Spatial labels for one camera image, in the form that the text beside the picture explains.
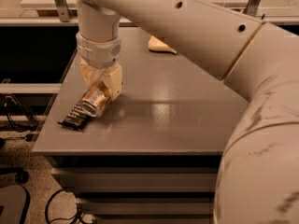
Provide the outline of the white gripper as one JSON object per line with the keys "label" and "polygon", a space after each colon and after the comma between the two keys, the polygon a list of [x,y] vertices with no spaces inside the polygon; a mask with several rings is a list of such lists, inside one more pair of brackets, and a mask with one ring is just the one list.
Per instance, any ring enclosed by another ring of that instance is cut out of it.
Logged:
{"label": "white gripper", "polygon": [[[121,39],[117,37],[111,41],[98,43],[77,33],[76,40],[78,54],[83,59],[80,61],[80,68],[86,86],[90,88],[101,77],[108,89],[109,97],[115,100],[122,89],[122,68],[116,63],[121,55]],[[102,68],[107,69],[101,76]]]}

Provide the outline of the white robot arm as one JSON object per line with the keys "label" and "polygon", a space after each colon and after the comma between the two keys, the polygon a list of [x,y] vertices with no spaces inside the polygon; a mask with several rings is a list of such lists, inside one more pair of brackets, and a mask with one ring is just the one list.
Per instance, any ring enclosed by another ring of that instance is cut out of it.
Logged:
{"label": "white robot arm", "polygon": [[109,8],[249,101],[223,151],[215,224],[299,224],[299,41],[201,0],[81,0]]}

